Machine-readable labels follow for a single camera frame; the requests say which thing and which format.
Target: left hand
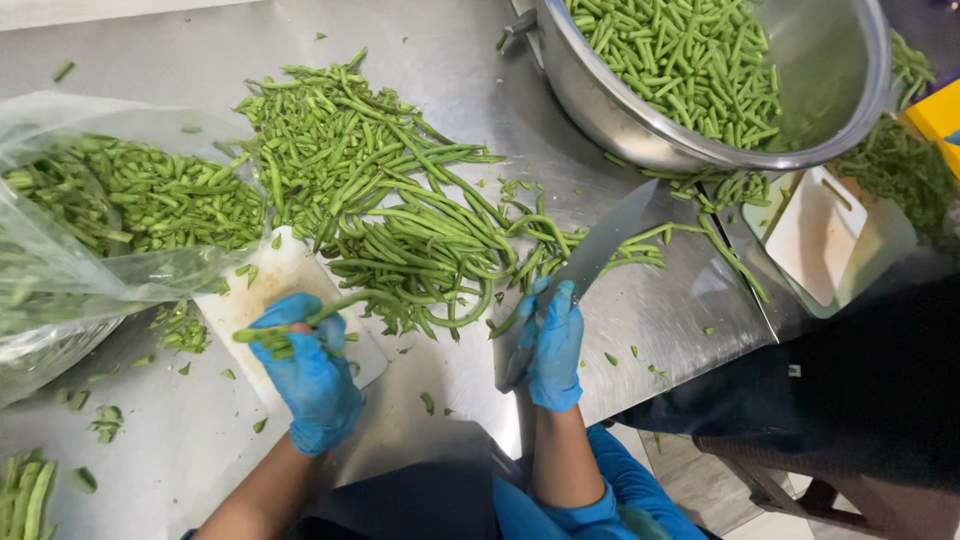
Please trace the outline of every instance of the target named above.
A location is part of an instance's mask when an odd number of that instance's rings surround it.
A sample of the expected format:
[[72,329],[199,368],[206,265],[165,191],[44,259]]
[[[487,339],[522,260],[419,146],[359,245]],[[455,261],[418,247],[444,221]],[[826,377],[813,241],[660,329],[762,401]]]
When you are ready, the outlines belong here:
[[250,325],[253,329],[290,325],[287,338],[294,348],[292,359],[274,360],[257,342],[252,342],[250,349],[294,414],[290,441],[301,454],[311,456],[346,439],[363,411],[363,396],[353,383],[347,359],[324,350],[324,345],[328,351],[344,350],[344,318],[331,315],[316,329],[302,322],[323,306],[316,296],[299,292],[267,307]]
[[527,369],[530,397],[534,404],[554,412],[566,412],[580,401],[577,366],[584,338],[584,317],[572,303],[573,282],[561,282],[550,301],[542,327],[537,325],[537,295],[546,289],[549,277],[534,281],[531,294],[516,307],[523,328],[517,341],[521,349],[533,350]]

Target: chef's knife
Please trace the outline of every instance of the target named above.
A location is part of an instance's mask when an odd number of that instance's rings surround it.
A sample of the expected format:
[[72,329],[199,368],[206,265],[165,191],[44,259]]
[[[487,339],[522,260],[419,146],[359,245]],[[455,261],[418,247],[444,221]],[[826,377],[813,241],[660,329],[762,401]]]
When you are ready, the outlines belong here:
[[[574,305],[587,294],[593,281],[603,271],[607,262],[616,253],[624,241],[638,232],[643,212],[657,188],[656,180],[649,180],[613,207],[600,223],[590,229],[577,249],[570,254],[566,265],[550,280],[547,288],[537,295],[537,321],[543,322],[547,308],[560,282],[573,282],[572,302]],[[515,325],[516,331],[522,327],[522,321]],[[507,362],[506,373],[497,384],[497,389],[506,394],[516,388],[526,377],[527,368],[533,361],[533,351],[515,350]]]

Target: yellow object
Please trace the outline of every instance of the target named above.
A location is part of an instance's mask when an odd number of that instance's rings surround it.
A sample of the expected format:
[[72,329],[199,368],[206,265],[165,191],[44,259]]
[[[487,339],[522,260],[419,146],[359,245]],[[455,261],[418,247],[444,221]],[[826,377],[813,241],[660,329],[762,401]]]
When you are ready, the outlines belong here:
[[907,109],[906,115],[920,133],[937,143],[953,176],[960,179],[960,146],[944,141],[944,137],[960,130],[960,81]]

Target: stainless steel table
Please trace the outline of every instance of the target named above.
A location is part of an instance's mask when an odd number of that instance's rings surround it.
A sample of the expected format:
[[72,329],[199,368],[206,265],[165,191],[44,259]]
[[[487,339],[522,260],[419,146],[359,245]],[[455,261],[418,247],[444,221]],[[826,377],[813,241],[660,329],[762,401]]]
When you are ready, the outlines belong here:
[[[547,211],[568,230],[594,223],[641,180],[634,169],[603,158],[566,118],[525,43],[493,50],[514,18],[506,2],[383,2],[290,0],[174,12],[0,34],[0,98],[42,88],[207,110],[240,126],[230,112],[248,90],[242,81],[289,63],[345,61],[360,47],[370,53],[362,71],[372,87],[389,86],[421,105],[430,122],[459,141],[483,141],[510,158],[497,165],[458,165],[471,183],[497,198],[497,176],[541,182]],[[329,38],[314,41],[318,31]],[[50,74],[71,58],[77,68],[62,85]],[[574,193],[582,190],[581,195]],[[533,205],[535,192],[517,199]],[[646,217],[693,223],[693,206],[666,190]],[[588,423],[601,420],[754,348],[775,341],[753,294],[709,241],[676,233],[664,248],[666,270],[619,267],[581,303],[587,321],[581,406]],[[491,309],[499,321],[516,304],[508,292]],[[94,384],[85,378],[157,349],[146,331],[149,314],[131,317],[93,355],[35,398],[0,411],[0,454],[43,447],[63,471],[88,466],[100,481],[93,496],[71,489],[65,476],[51,501],[61,521],[58,538],[176,538],[196,526],[273,445],[289,421],[285,410],[263,410],[250,386],[216,374],[233,364],[222,344],[201,356],[170,357],[122,369]],[[703,327],[715,327],[705,335]],[[492,436],[511,457],[529,452],[527,404],[493,388],[505,352],[483,324],[431,344],[422,335],[381,342],[394,361],[365,391],[356,433],[325,471],[333,484],[368,478],[436,454],[456,452],[472,437]],[[640,359],[633,359],[636,345]],[[398,350],[413,346],[407,355]],[[611,366],[604,353],[620,358]],[[193,361],[188,376],[177,373]],[[648,371],[653,363],[667,377]],[[84,412],[52,404],[60,387],[92,390]],[[418,395],[456,412],[427,416]],[[120,405],[127,424],[110,445],[84,432],[93,408]],[[254,435],[251,426],[270,422]]]

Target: blue nitrile glove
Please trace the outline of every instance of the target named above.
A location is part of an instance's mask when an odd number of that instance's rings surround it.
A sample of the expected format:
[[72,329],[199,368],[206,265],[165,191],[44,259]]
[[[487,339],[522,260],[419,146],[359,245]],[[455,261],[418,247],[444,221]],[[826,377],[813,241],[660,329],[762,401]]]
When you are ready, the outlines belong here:
[[[250,328],[302,322],[323,306],[312,294],[292,294],[267,307]],[[346,329],[344,318],[334,314],[324,319],[312,335],[287,332],[294,357],[283,360],[271,358],[270,351],[260,343],[250,344],[276,391],[294,413],[290,441],[302,454],[319,455],[340,444],[353,431],[363,411],[363,396],[353,384],[347,359],[329,355],[321,344],[322,339],[328,351],[343,351]]]
[[534,315],[537,295],[548,283],[549,277],[536,280],[533,294],[524,297],[516,307],[517,320],[524,321],[517,346],[534,351],[527,371],[533,402],[554,412],[565,412],[576,405],[584,393],[577,377],[584,317],[579,307],[571,309],[573,282],[562,282],[550,301],[542,328],[538,328]]

